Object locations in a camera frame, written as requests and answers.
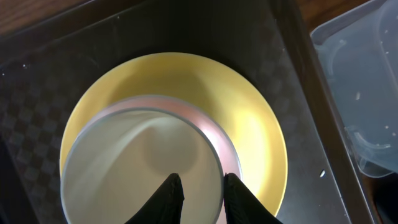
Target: checkered pattern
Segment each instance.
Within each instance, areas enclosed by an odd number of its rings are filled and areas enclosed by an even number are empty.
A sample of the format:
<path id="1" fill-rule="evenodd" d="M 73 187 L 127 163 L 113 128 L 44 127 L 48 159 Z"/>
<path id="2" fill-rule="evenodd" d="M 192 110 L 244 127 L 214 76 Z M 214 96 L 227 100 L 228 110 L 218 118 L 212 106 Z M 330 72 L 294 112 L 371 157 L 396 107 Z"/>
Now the checkered pattern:
<path id="1" fill-rule="evenodd" d="M 66 223 L 58 169 L 62 135 L 78 99 L 98 77 L 91 63 L 72 56 L 36 52 L 0 70 L 0 132 L 41 223 Z M 82 75 L 85 81 L 77 82 Z"/>

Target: wooden table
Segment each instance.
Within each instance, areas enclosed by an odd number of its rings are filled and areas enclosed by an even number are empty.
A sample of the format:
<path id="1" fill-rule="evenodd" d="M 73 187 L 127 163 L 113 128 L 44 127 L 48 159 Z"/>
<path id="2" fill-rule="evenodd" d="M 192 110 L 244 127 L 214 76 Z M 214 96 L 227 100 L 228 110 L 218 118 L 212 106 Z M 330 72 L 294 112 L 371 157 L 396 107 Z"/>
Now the wooden table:
<path id="1" fill-rule="evenodd" d="M 0 35 L 9 34 L 88 0 L 0 0 Z M 308 31 L 368 0 L 296 0 Z"/>

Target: dark textured surface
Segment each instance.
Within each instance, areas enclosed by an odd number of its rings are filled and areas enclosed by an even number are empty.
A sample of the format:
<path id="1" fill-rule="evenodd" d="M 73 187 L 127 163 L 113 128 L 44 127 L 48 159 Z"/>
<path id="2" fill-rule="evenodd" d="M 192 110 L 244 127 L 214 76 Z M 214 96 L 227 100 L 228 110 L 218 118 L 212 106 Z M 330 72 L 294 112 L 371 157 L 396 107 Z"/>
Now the dark textured surface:
<path id="1" fill-rule="evenodd" d="M 279 220 L 349 223 L 267 1 L 146 1 L 0 64 L 1 134 L 41 223 L 65 222 L 58 158 L 74 105 L 106 71 L 154 52 L 215 59 L 263 94 L 282 127 L 289 160 Z"/>

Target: clear plastic container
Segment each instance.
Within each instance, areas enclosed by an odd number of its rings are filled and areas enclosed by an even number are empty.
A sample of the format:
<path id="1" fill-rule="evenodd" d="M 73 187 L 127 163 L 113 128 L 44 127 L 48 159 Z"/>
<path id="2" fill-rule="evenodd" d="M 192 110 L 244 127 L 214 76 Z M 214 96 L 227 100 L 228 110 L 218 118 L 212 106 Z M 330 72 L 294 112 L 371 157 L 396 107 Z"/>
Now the clear plastic container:
<path id="1" fill-rule="evenodd" d="M 311 36 L 360 169 L 398 172 L 398 1 L 367 2 Z"/>

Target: yellow plate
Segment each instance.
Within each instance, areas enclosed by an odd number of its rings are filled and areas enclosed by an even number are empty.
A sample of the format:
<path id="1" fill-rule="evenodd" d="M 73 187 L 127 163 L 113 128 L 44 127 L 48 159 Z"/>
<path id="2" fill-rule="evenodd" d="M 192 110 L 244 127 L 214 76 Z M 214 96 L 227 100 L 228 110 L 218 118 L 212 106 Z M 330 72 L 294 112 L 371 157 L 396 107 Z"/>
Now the yellow plate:
<path id="1" fill-rule="evenodd" d="M 99 111 L 137 95 L 166 95 L 200 107 L 232 140 L 243 182 L 271 214 L 285 193 L 287 155 L 278 121 L 262 95 L 240 74 L 191 54 L 135 58 L 103 75 L 82 96 L 62 138 L 60 172 L 84 125 Z"/>

